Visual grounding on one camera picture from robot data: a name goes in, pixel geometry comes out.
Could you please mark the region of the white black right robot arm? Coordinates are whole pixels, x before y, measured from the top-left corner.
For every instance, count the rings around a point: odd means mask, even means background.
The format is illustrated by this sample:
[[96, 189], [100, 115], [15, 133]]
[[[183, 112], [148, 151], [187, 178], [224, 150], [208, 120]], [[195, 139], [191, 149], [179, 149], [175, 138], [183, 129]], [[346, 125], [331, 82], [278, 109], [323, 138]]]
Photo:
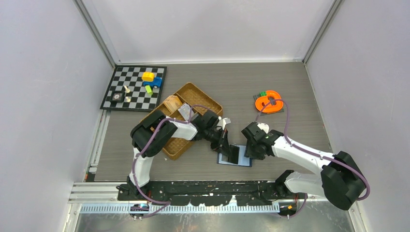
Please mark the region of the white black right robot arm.
[[265, 123], [252, 122], [242, 134], [247, 140], [246, 155], [254, 160], [266, 156], [286, 159], [309, 170], [302, 174], [286, 170], [274, 183], [282, 198], [296, 193], [325, 197], [333, 206], [348, 210], [368, 195], [368, 182], [350, 154], [323, 152], [290, 139], [284, 133], [270, 130]]

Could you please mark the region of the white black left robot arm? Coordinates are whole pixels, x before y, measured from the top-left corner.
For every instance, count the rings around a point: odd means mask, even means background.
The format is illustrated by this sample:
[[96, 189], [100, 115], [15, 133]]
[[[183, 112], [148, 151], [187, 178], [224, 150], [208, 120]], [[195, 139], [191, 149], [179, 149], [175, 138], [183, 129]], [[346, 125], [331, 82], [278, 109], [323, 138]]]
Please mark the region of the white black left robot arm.
[[131, 186], [130, 194], [137, 200], [143, 200], [148, 194], [146, 184], [150, 181], [154, 156], [173, 138], [186, 141], [205, 139], [213, 151], [237, 161], [237, 151], [228, 142], [228, 131], [221, 117], [210, 110], [203, 114], [195, 113], [188, 121], [171, 118], [156, 110], [135, 126], [130, 136], [134, 156], [127, 182]]

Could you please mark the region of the blue leather card holder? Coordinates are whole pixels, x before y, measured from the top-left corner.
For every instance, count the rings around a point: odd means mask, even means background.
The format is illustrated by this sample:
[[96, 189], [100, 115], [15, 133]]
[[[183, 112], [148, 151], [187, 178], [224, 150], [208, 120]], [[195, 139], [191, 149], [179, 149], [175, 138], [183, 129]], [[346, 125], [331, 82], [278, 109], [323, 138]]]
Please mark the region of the blue leather card holder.
[[252, 167], [252, 159], [245, 156], [245, 145], [230, 145], [233, 156], [228, 157], [222, 153], [217, 155], [217, 164]]

